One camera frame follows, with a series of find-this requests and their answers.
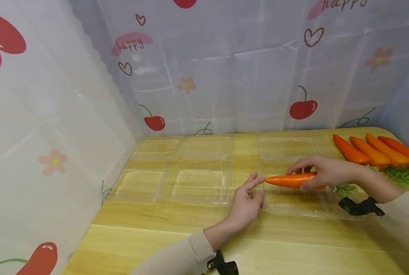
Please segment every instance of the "orange carrot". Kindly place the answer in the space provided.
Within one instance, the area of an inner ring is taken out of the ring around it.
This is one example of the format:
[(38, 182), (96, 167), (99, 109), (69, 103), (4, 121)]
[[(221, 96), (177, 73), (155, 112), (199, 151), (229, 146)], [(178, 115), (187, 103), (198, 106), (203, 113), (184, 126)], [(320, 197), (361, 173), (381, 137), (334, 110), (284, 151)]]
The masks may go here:
[[(302, 173), (302, 174), (295, 174), (295, 175), (282, 175), (282, 176), (272, 176), (270, 178), (266, 178), (266, 182), (282, 186), (288, 188), (299, 188), (302, 183), (313, 179), (316, 176), (316, 173)], [(324, 189), (325, 186), (319, 186), (318, 190)]]
[(390, 139), (390, 138), (384, 137), (384, 136), (379, 136), (377, 138), (379, 140), (381, 140), (387, 146), (391, 147), (393, 150), (397, 151), (398, 153), (401, 153), (401, 154), (409, 157), (409, 147), (407, 147), (406, 145), (401, 144), (400, 142), (396, 141), (395, 139)]
[(354, 148), (351, 144), (349, 144), (340, 136), (333, 135), (333, 141), (338, 150), (349, 162), (354, 162), (361, 165), (369, 164), (369, 157), (367, 157), (364, 153)]
[(387, 156), (393, 167), (409, 166), (409, 157), (398, 153), (380, 140), (376, 139), (371, 134), (366, 134), (366, 142), (369, 143), (375, 150)]
[(372, 148), (363, 139), (355, 136), (350, 136), (349, 140), (357, 150), (369, 157), (369, 165), (377, 167), (378, 170), (383, 171), (385, 167), (391, 165), (391, 161), (384, 154)]

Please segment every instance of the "black wrist strap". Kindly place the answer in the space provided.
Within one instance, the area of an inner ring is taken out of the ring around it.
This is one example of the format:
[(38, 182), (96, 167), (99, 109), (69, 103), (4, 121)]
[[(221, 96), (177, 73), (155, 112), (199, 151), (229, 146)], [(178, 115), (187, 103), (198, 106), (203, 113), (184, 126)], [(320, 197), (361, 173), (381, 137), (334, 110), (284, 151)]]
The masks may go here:
[(355, 203), (349, 197), (344, 197), (340, 200), (339, 206), (350, 215), (366, 215), (373, 213), (379, 217), (384, 216), (385, 213), (375, 205), (376, 203), (377, 202), (372, 197), (367, 198), (361, 203)]
[(223, 253), (217, 250), (215, 258), (208, 261), (208, 269), (215, 267), (221, 275), (238, 275), (238, 267), (234, 261), (224, 262)]

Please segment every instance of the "pink flower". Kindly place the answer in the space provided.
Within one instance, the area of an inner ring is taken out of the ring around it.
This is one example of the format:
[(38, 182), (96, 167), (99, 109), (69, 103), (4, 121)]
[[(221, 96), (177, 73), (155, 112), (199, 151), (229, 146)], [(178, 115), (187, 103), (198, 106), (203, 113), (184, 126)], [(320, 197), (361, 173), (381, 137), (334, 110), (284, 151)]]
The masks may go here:
[(185, 90), (185, 93), (189, 95), (189, 91), (197, 89), (195, 86), (194, 79), (192, 77), (188, 77), (185, 79), (183, 76), (179, 78), (180, 84), (178, 85), (180, 90)]
[(66, 169), (64, 168), (63, 163), (65, 163), (66, 160), (66, 155), (61, 154), (57, 149), (52, 149), (50, 151), (50, 156), (40, 156), (39, 162), (47, 165), (43, 170), (43, 175), (50, 176), (55, 170), (65, 173)]
[(394, 53), (393, 49), (387, 49), (387, 50), (383, 50), (382, 47), (377, 48), (374, 51), (374, 57), (373, 58), (368, 58), (365, 61), (365, 66), (371, 66), (370, 68), (370, 72), (374, 72), (378, 65), (381, 66), (386, 66), (387, 64), (390, 63), (390, 57), (392, 56), (392, 54)]

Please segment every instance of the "sleeve cuff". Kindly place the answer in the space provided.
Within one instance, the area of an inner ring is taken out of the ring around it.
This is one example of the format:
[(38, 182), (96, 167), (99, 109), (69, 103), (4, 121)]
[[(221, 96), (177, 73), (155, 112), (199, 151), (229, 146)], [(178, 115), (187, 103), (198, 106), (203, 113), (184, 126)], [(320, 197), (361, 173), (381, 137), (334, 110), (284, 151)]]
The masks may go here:
[(391, 218), (398, 217), (401, 220), (409, 218), (409, 192), (404, 192), (392, 202), (376, 203), (375, 205)]
[(197, 262), (206, 265), (208, 261), (215, 257), (216, 253), (209, 244), (203, 230), (190, 235), (189, 242), (191, 243), (193, 254)]

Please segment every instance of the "transparent tray compartment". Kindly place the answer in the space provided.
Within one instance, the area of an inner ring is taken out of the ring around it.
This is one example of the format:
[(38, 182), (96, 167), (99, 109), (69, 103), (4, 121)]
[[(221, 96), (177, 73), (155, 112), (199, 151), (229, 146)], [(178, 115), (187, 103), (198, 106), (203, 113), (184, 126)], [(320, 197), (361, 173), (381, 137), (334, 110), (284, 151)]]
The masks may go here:
[[(295, 159), (296, 157), (287, 160), (263, 160), (260, 165), (262, 176), (267, 178), (285, 175), (287, 169), (294, 164)], [(342, 197), (333, 193), (329, 187), (312, 192), (302, 192), (296, 188), (285, 188), (269, 183), (263, 183), (262, 187), (265, 193), (266, 209), (270, 212), (311, 217), (361, 219), (341, 209), (338, 202)]]
[(108, 199), (156, 202), (161, 197), (164, 175), (170, 158), (133, 157), (124, 168)]
[(182, 138), (178, 156), (183, 158), (222, 158), (228, 157), (233, 149), (233, 134), (185, 136)]
[(144, 139), (134, 152), (135, 155), (156, 155), (167, 156), (175, 153), (177, 146), (179, 145), (181, 137), (164, 137), (161, 138), (146, 138)]
[(262, 159), (299, 159), (307, 155), (329, 154), (317, 131), (259, 133), (258, 148)]
[(194, 204), (230, 202), (231, 168), (227, 159), (176, 159), (164, 183), (163, 199)]

